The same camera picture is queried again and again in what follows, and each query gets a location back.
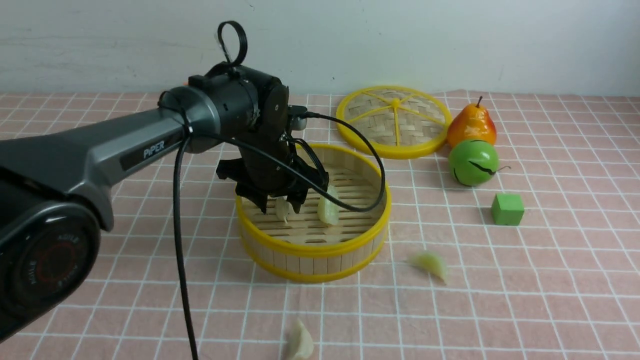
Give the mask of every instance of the yellow rim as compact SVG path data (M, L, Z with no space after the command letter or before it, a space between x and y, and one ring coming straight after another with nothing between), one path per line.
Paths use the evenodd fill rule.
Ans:
M405 97L404 99L400 100L400 103L404 102L405 100L419 95L421 97L424 97L426 99L429 99L431 101L433 101L434 104L436 104L438 106L438 108L440 109L440 111L442 111L442 113L444 114L444 119L445 122L444 124L442 122L440 122L439 120L436 119L431 119L430 117L427 117L425 115L422 115L420 113L416 113L412 110L406 109L406 108L401 108L404 111L408 111L410 113L414 113L418 116L424 117L425 119L428 119L430 121L436 122L438 124L443 125L443 131L434 139L432 139L429 142L426 143L421 143L418 145L413 145L413 146L390 146L390 145L382 145L382 144L378 144L378 143L372 143L371 145L373 145L374 149L376 149L376 152L378 153L378 155L380 155L382 158L388 158L388 159L396 159L396 160L404 160L404 159L415 159L415 158L421 158L423 156L426 156L428 154L432 154L434 152L436 152L439 148L441 148L441 146L444 145L444 143L447 141L447 129L449 127L449 124L451 124L451 122L453 121L452 117L451 117L451 112L449 111L449 109L447 109L447 107L442 104L441 101L439 101L438 99L436 99L435 97L429 95L429 94L425 94L424 92L418 91L418 90L414 90L411 88L405 88L402 86L372 86L370 88L365 88L365 89L361 89L358 90L356 92L353 92L351 94L349 94L347 97L345 97L340 104L338 105L338 108L336 109L336 116L338 119L341 120L345 120L344 118L344 110L347 106L347 104L353 100L353 98L355 98L358 95L361 94L365 94L367 92L370 92L371 90L381 90L381 89L391 89L391 90L399 90L399 91L405 91L405 92L409 92L411 93L411 95L409 95L408 97ZM368 94L370 96L376 97L386 103L389 104L389 106L386 107L382 107L380 109L375 109L375 111L379 111L382 109L387 109L389 107L393 107L393 105L390 103L390 101L388 101L387 99L382 99L381 97L375 96L373 94ZM395 118L395 122L396 122L396 136L399 136L399 131L398 131L398 119L397 119L397 108L394 107L394 118ZM344 127L343 125L338 124L338 131L340 132L340 135L342 135L342 137L345 139L345 141L347 141L348 144L350 144L351 146L353 146L354 148L358 149L361 152L364 152L365 154L371 154L371 151L369 150L369 148L367 147L367 145L356 135L354 134L351 130L349 130L348 128Z
M323 275L307 275L307 274L296 274L294 272L288 272L282 269L279 269L273 265L269 265L265 263L262 259L255 255L253 250L249 247L244 236L240 236L240 240L242 241L242 245L244 247L244 251L249 255L249 257L260 267L272 273L273 275L283 277L284 279L288 279L291 281L297 282L328 282L343 279L347 276L353 275L360 270L362 270L365 266L367 266L373 259L378 256L380 251L382 250L382 246L384 246L385 242L387 242L387 238L385 237L384 241L380 242L378 248L366 259L364 259L361 263L348 268L347 270L343 270L341 272L334 272L332 274L323 274Z
M314 143L310 145L311 148L315 147L317 149L332 149L336 151L346 152L364 161L367 165L374 169L378 175L381 175L380 169L378 169L378 167L375 166L373 162L357 152L351 151L345 147L324 143ZM252 235L263 246L281 254L300 256L304 258L326 258L330 256L340 256L347 252L355 250L366 244L367 242L372 241L373 238L375 238L380 233L380 231L384 229L384 227L389 223L389 218L391 215L391 191L388 183L385 183L384 199L385 209L383 210L382 215L380 216L378 221L369 230L359 236L356 236L350 241L338 243L335 245L327 245L324 247L308 247L304 245L286 243L282 240L263 233L246 216L246 213L244 212L242 206L242 198L240 198L239 196L236 196L236 209L241 229L247 230L249 234Z

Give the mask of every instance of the piper logo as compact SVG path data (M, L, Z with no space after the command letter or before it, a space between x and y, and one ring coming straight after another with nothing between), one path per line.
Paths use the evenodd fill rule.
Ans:
M145 149L142 157L144 159L147 159L155 154L157 154L158 152L161 152L164 149L164 140L149 147L148 149Z

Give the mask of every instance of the bamboo steamer lid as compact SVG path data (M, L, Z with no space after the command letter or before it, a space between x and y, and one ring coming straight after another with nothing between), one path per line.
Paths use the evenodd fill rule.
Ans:
M374 86L345 97L336 116L361 132L382 158L415 159L437 151L447 140L452 122L449 109L438 99L400 86ZM348 144L371 154L348 128L338 125Z

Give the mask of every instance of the black cable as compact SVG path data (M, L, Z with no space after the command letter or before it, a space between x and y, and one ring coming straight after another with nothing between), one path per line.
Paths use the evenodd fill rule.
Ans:
M326 191L324 191L318 184L315 184L313 181L311 181L309 178L307 178L306 176L304 176L303 174L301 174L300 172L298 172L297 170L293 169L292 167L290 167L289 165L283 163L282 161L274 158L273 156L269 155L268 153L252 146L249 145L245 142L240 142L236 139L232 139L232 138L227 138L225 136L221 136L219 134L214 134L214 133L198 133L198 136L205 136L205 137L209 137L209 138L213 138L216 140L219 140L221 142L226 142L229 143L231 145L237 146L237 147L241 147L243 149L252 151L260 156L263 156L265 158L267 158L268 160L271 160L272 162L276 163L276 165L278 165L279 167L281 167L283 170L285 170L286 172L288 172L289 174L297 177L299 180L303 181L305 184L307 184L309 186L309 188L315 190L320 196L326 198L327 200L331 201L332 203L340 206L343 209L349 210L349 211L354 211L356 213L366 213L368 211L371 211L373 209L375 209L378 204L382 201L382 198L385 196L385 169L382 165L382 160L380 159L380 157L378 156L378 153L375 152L375 149L373 150L373 154L374 157L378 160L378 165L380 166L380 170L381 170L381 179L380 179L380 191L378 193L378 197L376 198L376 200L373 202L373 204L366 206L364 208L358 208L356 206L353 205L349 205L346 204L345 202L336 199L335 197L331 196L329 193L327 193Z
M376 151L376 149L374 149L373 145L371 145L371 142L368 141L367 137L364 136L361 132L358 131L358 129L353 127L348 122L340 120L340 119L335 118L333 116L323 115L323 114L320 114L320 113L314 113L314 112L311 112L311 111L307 111L306 113L302 114L301 118L302 119L309 119L309 118L325 119L325 120L329 120L329 121L338 123L338 124L346 127L347 129L349 129L352 133L356 134L362 140L362 142L367 146L367 148L369 148L369 151L371 152L373 157L376 159L376 162L378 163L378 167L380 167L380 192L378 192L378 197L376 198L376 201L374 202L374 205L370 206L370 209L368 209L367 211L375 208L382 201L382 197L385 194L385 187L387 185L387 177L385 175L385 166L382 164L382 159L380 158L380 155L378 155L378 152ZM332 200L333 197L325 196L322 193L321 193L321 195L326 197L332 203L334 203L334 204L336 204L338 206L341 206L340 204L338 204L337 202Z
M175 157L175 167L173 168L173 238L175 240L175 257L178 262L178 279L180 281L180 293L182 295L182 308L184 310L184 321L187 326L187 336L191 347L191 357L198 360L198 345L191 321L191 310L189 308L189 292L187 291L187 275L184 270L184 254L182 253L182 229L180 224L180 170L182 168L182 158L184 152L191 141L187 136L178 154Z
M323 177L323 181L328 183L328 181L329 181L328 174L324 171L324 165L322 165L322 161L320 161L320 159L318 158L318 155L316 155L316 153L314 152L313 148L311 148L311 146L301 138L292 138L291 136L288 136L288 140L290 142L296 143L296 144L300 145L300 147L302 147L302 149L307 153L307 156L309 157L311 162L314 164L316 169L318 169L318 172L320 173L320 176Z

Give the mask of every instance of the white grid line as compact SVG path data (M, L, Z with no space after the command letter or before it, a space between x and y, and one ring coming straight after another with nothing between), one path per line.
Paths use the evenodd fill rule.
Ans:
M18 102L18 105L16 105L15 108L3 108L3 110L11 110L11 112L9 114L7 114L6 119L2 120L2 122L0 122L0 127L2 125L4 125L5 122L9 121L9 119L11 118L11 116L13 114L15 114L15 112L20 109L22 110L22 108L20 107L20 105L22 105L22 103L24 103L24 101L28 98L28 96L25 96L22 98L22 100L20 100L20 102Z
M459 99L459 100L467 100L468 99L468 94L469 91L468 90L463 90L463 89L453 89L453 90L447 90L446 92L437 92L434 94L431 94L431 96L439 98L439 97L445 97L448 96L451 99ZM51 97L55 98L55 99L68 99L68 97L70 95L73 95L74 93L60 93L60 92L53 92ZM75 93L75 94L90 94L90 95L94 95L94 94L98 94L98 93L93 93L93 92L79 92L79 93ZM100 94L119 94L119 93L100 93ZM140 97L139 99L133 99L133 100L147 100L147 95L148 93L137 93L142 95L143 97ZM525 94L525 93L501 93L501 92L490 92L488 93L490 96L495 96L494 99L495 100L500 100L500 101L505 101L505 100L511 100L511 101L532 101L531 96L532 94ZM317 93L309 93L309 95L311 96L329 96L329 94L317 94ZM331 93L332 96L336 96L336 97L344 97L347 96L348 94L342 94L342 93ZM22 94L13 94L13 93L5 93L6 97L24 97L26 95L22 95ZM30 93L28 96L30 97L47 97L50 96L50 93ZM548 101L548 102L554 102L554 101L559 101L560 99L562 99L562 97L571 97L572 100L567 100L565 99L564 101L566 102L605 102L606 97L605 96L587 96L593 99L590 100L576 100L574 98L579 97L578 95L571 95L571 94L565 94L565 95L551 95L552 97L556 98L556 100L543 100L543 101ZM93 97L78 97L79 99L93 99ZM621 102L633 102L631 99L635 99L636 97L628 97L628 96L613 96L613 97L609 97L611 99L615 99L616 101L611 101L611 102L615 102L615 103L621 103Z
M534 133L534 132L533 132L533 129L531 129L531 127L530 127L528 124L527 124L527 127L529 127L529 129L531 130L531 133L533 134L533 133ZM537 139L535 136L534 136L534 140L535 140L535 142L536 142L538 145L540 144L540 143L538 142L538 139ZM547 159L547 157L545 156L544 152L542 152L542 157L543 157L543 158L545 158L545 159ZM560 189L561 189L560 183L557 181L557 179L554 179L554 181L555 181L555 182L556 182L556 184L558 185L558 188L560 188ZM535 193L535 192L533 193L533 196L535 197L535 199L536 199L536 201L538 202L538 204L540 204L540 200L538 199L538 196L536 195L536 193ZM564 197L564 200L567 202L567 204L569 204L569 200L566 198L566 195L565 195L565 194L563 194L563 197ZM577 217L575 216L575 213L573 212L573 210L572 210L572 209L571 209L571 212L572 212L573 217L575 218L575 220L576 220L576 222L577 222ZM545 223L546 223L546 224L547 224L547 226L548 226L548 225L549 225L549 221L548 221L548 218L547 218L547 214L545 214L545 213L543 212L542 216L543 216L543 218L545 219ZM580 231L581 231L581 233L582 233L582 236L586 237L586 235L584 234L584 230L582 230L582 229L581 229ZM552 234L551 234L551 237L552 237L552 239L553 239L554 243L555 243L555 244L556 244L556 246L557 246L556 236L552 233ZM565 260L565 258L564 258L564 255L562 254L562 252L560 252L560 258L562 259L563 265L566 267L566 266L567 266L567 263L566 263L566 260ZM596 329L595 329L595 327L593 326L593 323L591 323L591 317L589 316L589 314L588 314L588 312L587 312L587 307L584 305L584 301L582 300L582 297L581 297L581 295L580 295L580 293L579 293L579 291L578 291L578 286L577 286L577 284L576 284L575 277L573 276L573 273L572 273L572 272L570 272L569 274L570 274L570 276L571 276L571 280L572 280L573 287L575 288L576 292L578 293L578 299L580 300L580 304L581 304L581 306L582 306L583 310L584 310L584 311L585 311L585 313L586 313L587 319L588 319L588 320L589 320L589 322L590 322L591 330L593 331L593 334L595 335L595 338L596 338L596 340L597 340L597 342L598 342L598 346L600 347L600 350L602 350L602 352L603 352L603 354L604 354L605 358L606 358L606 359L608 359L608 356L607 356L607 354L605 353L605 349L604 349L604 347L602 346L602 341L600 340L600 337L598 336L598 333L596 332ZM559 335L559 333L558 333L558 330L557 330L557 328L556 328L555 326L554 326L554 331L556 332L556 337L557 337L558 343L560 344L561 349L563 349L563 350L564 350L563 341L562 341L562 339L561 339L561 337L560 337L560 335Z
M445 178L444 177L445 177L445 174L448 173L448 171L440 168L440 162L437 161L438 160L438 154L437 153L434 154L433 157L436 160L436 166L438 168L438 172L440 173L440 184L444 185L445 184ZM467 278L467 272L465 271L464 265L463 265L464 264L464 260L462 259L462 251L460 251L460 245L459 245L460 242L458 241L458 236L456 235L456 230L455 230L454 224L453 224L453 215L451 214L451 208L449 207L449 198L447 196L447 192L443 192L443 194L444 194L445 206L447 208L447 213L449 214L449 220L451 220L450 221L450 223L451 223L451 231L453 231L453 236L454 236L454 239L456 240L455 244L456 244L456 248L458 250L458 257L460 259L460 264L461 264L461 267L462 267L462 274L463 274L464 279L465 279L465 284L467 284L467 287L469 288L470 287L469 279ZM471 303L471 313L473 314L474 320L475 320L475 323L476 323L476 332L477 332L477 335L478 335L478 341L480 342L480 349L482 351L483 359L487 360L486 349L484 348L483 336L482 336L482 332L480 331L480 324L478 322L477 315L476 315L476 304L474 303L474 299L473 299L473 297L471 296L470 293L468 294L468 299L469 299L469 302Z

